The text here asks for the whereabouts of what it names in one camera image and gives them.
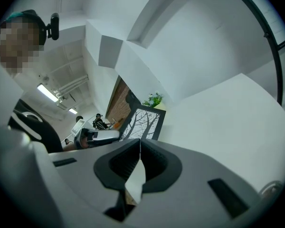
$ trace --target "framed tree picture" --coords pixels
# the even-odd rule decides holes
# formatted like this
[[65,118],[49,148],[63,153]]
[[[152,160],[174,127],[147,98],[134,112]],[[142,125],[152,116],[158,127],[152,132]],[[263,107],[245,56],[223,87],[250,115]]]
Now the framed tree picture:
[[136,105],[120,128],[120,141],[125,139],[155,139],[157,140],[166,111],[144,105]]

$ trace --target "green plant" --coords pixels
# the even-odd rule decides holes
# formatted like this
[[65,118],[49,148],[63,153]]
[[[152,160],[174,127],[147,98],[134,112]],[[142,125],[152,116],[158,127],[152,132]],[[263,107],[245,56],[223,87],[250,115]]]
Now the green plant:
[[149,100],[144,101],[143,105],[149,107],[155,107],[162,101],[163,95],[160,95],[158,92],[155,92],[155,96],[153,94],[149,94]]

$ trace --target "tree artwork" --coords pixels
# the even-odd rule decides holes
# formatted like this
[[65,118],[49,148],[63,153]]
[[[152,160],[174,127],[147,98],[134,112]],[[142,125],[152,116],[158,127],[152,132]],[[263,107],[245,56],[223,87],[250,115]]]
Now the tree artwork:
[[120,141],[136,138],[151,139],[159,118],[160,114],[158,113],[137,109]]

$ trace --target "black shirt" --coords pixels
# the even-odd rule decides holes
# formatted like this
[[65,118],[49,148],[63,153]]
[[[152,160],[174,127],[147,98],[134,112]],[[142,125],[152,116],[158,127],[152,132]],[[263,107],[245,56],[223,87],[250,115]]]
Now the black shirt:
[[25,132],[31,141],[43,143],[48,153],[63,151],[54,128],[21,99],[15,106],[9,126]]

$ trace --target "ceiling light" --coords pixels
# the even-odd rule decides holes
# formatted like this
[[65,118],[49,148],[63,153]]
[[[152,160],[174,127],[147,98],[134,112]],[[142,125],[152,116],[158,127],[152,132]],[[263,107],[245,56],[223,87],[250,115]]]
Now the ceiling light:
[[40,84],[37,86],[37,89],[40,90],[43,94],[45,94],[48,98],[50,98],[52,101],[56,102],[58,99],[47,90],[47,88],[44,87],[43,84]]
[[74,113],[74,114],[77,114],[78,112],[77,111],[75,111],[74,109],[69,109],[69,111],[71,112],[71,113]]

